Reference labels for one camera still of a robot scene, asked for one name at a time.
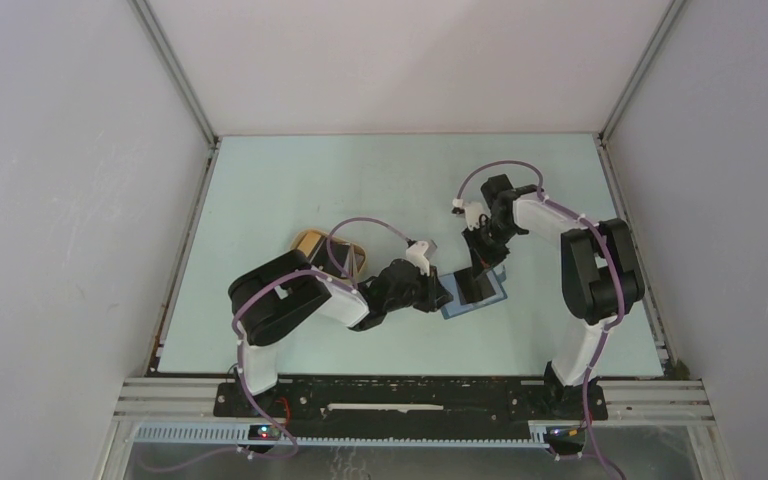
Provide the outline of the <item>blue card holder wallet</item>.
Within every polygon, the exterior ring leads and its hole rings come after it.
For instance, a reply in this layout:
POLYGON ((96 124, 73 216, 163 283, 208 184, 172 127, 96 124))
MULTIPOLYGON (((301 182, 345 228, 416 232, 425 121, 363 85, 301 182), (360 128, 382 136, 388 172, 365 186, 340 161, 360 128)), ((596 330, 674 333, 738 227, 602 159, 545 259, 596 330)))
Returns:
POLYGON ((507 293, 504 289, 504 282, 507 279, 507 272, 503 265, 497 266, 493 269, 495 272, 495 275, 497 277, 499 286, 501 287, 501 294, 495 298, 490 299, 489 301, 476 303, 476 304, 462 304, 459 301, 458 297, 458 291, 457 287, 455 285, 454 280, 454 273, 449 273, 440 278, 441 284, 452 294, 453 300, 446 305, 444 305, 441 309, 442 315, 444 319, 451 319, 457 316, 461 316, 470 312, 473 312, 475 310, 488 307, 490 305, 493 305, 495 303, 504 301, 507 299, 507 293))

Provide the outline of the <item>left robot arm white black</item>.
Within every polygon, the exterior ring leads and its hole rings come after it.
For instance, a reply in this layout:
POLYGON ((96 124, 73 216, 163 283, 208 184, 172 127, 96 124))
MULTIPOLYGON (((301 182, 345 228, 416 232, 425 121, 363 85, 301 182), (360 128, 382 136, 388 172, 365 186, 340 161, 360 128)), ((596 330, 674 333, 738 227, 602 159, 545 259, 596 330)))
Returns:
POLYGON ((352 331, 379 326, 390 313, 433 313, 453 301, 420 241, 403 258, 354 287, 314 267, 295 249, 240 276, 229 286, 237 340, 238 404, 264 416, 276 403, 278 344, 314 314, 352 331))

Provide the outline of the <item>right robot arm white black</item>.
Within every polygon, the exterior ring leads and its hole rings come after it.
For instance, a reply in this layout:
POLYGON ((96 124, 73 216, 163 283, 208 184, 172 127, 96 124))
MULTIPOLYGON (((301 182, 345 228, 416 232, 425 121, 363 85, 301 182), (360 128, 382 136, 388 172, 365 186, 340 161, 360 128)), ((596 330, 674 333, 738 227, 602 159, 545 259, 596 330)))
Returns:
POLYGON ((551 416, 566 418, 580 407, 578 386, 590 381, 609 332, 644 296, 630 228, 619 218, 593 222, 542 187, 514 187, 505 175, 486 180, 481 193, 481 202, 461 194, 452 201, 453 214, 465 220, 471 260, 454 275, 460 300, 476 305, 493 294, 491 273, 508 257, 512 238, 534 234, 558 248, 562 296, 575 320, 548 364, 554 383, 543 388, 541 402, 551 416))

